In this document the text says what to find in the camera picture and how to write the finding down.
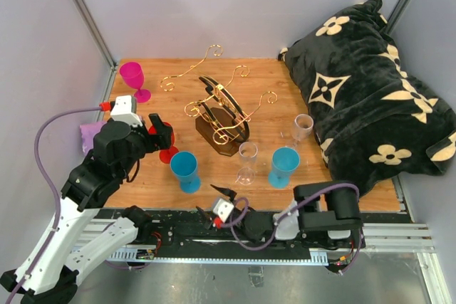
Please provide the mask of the red plastic wine glass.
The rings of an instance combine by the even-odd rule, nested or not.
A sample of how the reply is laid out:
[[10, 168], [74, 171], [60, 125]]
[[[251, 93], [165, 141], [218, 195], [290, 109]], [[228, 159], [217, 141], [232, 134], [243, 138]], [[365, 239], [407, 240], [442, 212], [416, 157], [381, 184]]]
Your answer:
[[[164, 125], [166, 125], [168, 127], [172, 127], [171, 124], [168, 122], [164, 122]], [[157, 133], [157, 130], [154, 128], [153, 125], [151, 125], [148, 132], [150, 135], [155, 135]], [[175, 143], [175, 135], [174, 135], [174, 131], [173, 131], [171, 134], [170, 148], [168, 150], [160, 150], [159, 158], [162, 163], [169, 164], [171, 159], [173, 158], [173, 156], [179, 152], [179, 150], [176, 148], [176, 146], [174, 146], [174, 143]]]

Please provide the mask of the blue plastic wine glass back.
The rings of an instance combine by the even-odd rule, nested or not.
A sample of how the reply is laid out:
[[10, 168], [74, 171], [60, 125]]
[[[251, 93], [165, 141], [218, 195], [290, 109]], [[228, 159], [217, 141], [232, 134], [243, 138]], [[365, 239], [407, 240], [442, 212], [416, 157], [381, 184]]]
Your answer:
[[201, 181], [198, 176], [198, 162], [191, 152], [175, 154], [170, 161], [170, 168], [184, 193], [193, 194], [199, 190]]

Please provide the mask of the blue plastic wine glass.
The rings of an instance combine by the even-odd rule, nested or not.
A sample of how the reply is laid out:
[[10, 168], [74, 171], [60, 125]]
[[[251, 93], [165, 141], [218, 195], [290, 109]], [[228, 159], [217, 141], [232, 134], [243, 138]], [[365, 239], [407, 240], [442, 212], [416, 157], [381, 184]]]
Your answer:
[[198, 176], [198, 162], [191, 152], [175, 154], [170, 161], [170, 168], [184, 193], [193, 194], [199, 190], [201, 181]]
[[268, 182], [277, 189], [288, 186], [290, 178], [300, 165], [300, 156], [296, 150], [290, 147], [280, 147], [271, 159], [271, 171]]

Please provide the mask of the clear wine glass back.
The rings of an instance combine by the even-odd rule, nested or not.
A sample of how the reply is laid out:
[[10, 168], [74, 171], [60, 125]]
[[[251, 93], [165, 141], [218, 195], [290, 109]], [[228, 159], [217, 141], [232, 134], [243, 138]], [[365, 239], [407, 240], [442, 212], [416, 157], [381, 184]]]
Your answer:
[[254, 182], [256, 172], [255, 164], [258, 155], [258, 147], [253, 142], [243, 142], [239, 146], [239, 158], [241, 167], [237, 172], [237, 182], [241, 185], [250, 185]]

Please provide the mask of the clear wine glass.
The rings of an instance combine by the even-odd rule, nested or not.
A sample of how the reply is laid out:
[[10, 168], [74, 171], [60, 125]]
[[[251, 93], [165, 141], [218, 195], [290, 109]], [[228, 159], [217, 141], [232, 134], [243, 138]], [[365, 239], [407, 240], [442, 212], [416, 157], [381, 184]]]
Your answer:
[[313, 126], [314, 120], [310, 115], [297, 115], [291, 124], [291, 137], [289, 138], [288, 147], [296, 149], [312, 133]]
[[237, 172], [237, 182], [241, 185], [250, 185], [254, 182], [256, 172], [255, 164], [258, 155], [258, 147], [253, 142], [243, 142], [239, 146], [239, 158], [241, 167]]

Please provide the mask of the blue plastic wine glass front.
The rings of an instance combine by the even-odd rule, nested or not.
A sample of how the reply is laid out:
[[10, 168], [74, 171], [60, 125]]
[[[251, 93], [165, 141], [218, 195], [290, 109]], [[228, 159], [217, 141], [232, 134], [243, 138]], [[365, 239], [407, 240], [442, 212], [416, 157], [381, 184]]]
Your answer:
[[277, 189], [288, 186], [290, 178], [300, 165], [300, 156], [296, 150], [290, 147], [280, 147], [271, 159], [271, 171], [268, 182]]

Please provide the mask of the magenta plastic wine glass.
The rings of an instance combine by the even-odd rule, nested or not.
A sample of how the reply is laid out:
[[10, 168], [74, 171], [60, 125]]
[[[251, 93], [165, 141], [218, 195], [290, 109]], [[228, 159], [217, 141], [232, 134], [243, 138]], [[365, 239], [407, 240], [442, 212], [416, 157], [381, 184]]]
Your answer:
[[120, 76], [127, 86], [135, 90], [134, 97], [139, 103], [146, 103], [151, 98], [151, 92], [143, 88], [144, 73], [137, 62], [127, 62], [120, 67]]

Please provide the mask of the clear wine glass front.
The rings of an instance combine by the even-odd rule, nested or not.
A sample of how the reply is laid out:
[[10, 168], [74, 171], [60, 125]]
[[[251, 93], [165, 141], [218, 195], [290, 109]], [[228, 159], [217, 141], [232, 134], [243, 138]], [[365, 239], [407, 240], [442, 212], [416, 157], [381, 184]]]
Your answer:
[[312, 133], [313, 126], [314, 120], [310, 115], [297, 115], [291, 124], [291, 137], [289, 138], [288, 147], [296, 149]]

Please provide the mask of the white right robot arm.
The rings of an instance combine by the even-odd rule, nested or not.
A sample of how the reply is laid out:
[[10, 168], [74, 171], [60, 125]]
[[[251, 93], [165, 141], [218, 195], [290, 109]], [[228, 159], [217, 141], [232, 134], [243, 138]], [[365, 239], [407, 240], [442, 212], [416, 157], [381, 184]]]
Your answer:
[[266, 214], [249, 205], [245, 197], [228, 188], [209, 211], [197, 212], [207, 229], [231, 231], [248, 251], [261, 251], [277, 241], [308, 241], [312, 233], [323, 236], [317, 245], [324, 249], [362, 245], [363, 222], [358, 206], [359, 189], [352, 182], [331, 181], [294, 187], [291, 204], [282, 212]]

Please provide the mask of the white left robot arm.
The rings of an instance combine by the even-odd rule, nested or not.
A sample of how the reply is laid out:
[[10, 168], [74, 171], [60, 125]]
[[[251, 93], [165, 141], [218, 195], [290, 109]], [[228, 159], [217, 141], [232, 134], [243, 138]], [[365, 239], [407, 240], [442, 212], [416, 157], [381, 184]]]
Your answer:
[[22, 294], [22, 303], [69, 303], [78, 287], [120, 247], [143, 244], [153, 235], [152, 217], [131, 206], [104, 231], [78, 250], [76, 241], [86, 226], [120, 186], [131, 182], [147, 154], [168, 149], [173, 129], [153, 113], [150, 130], [138, 120], [110, 119], [94, 137], [92, 150], [56, 195], [56, 212], [34, 250], [16, 269], [1, 275], [1, 286], [10, 295]]

